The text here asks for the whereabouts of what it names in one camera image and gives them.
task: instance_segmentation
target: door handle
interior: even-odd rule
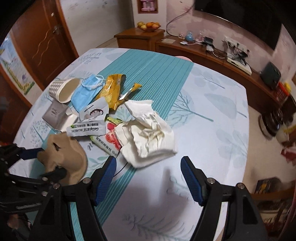
[[[52,31],[52,33],[53,33],[53,34],[54,34],[54,33],[59,34],[61,28],[62,28],[62,26],[60,26],[60,25],[56,25],[56,26],[54,26],[54,30]]]

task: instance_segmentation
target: television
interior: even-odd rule
[[[281,22],[263,0],[196,0],[195,10],[234,23],[276,48]]]

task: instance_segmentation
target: pink chair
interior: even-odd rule
[[[181,59],[185,59],[185,60],[188,60],[190,62],[192,62],[191,59],[187,58],[187,57],[184,57],[184,56],[176,56],[176,58],[181,58]]]

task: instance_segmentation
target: metal screw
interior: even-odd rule
[[[244,189],[244,188],[245,188],[245,185],[244,185],[243,183],[238,183],[238,184],[237,184],[237,187],[238,187],[239,189]]]
[[[58,188],[60,187],[60,184],[55,183],[52,187],[53,187],[54,189],[58,189]]]
[[[210,184],[214,184],[216,182],[216,180],[212,177],[207,178],[207,182]]]
[[[83,182],[84,184],[88,184],[88,183],[91,182],[91,179],[90,179],[89,177],[86,177],[86,178],[84,178],[84,179],[82,180],[82,182]]]

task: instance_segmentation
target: wooden tv stand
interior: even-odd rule
[[[270,112],[279,108],[282,103],[276,100],[275,91],[270,90],[260,78],[258,73],[248,75],[239,68],[227,62],[226,59],[219,59],[207,53],[203,45],[181,45],[180,38],[169,36],[169,39],[176,40],[173,44],[156,42],[156,52],[171,55],[185,56],[194,63],[203,65],[209,69],[215,70],[246,88],[248,104],[260,113]]]

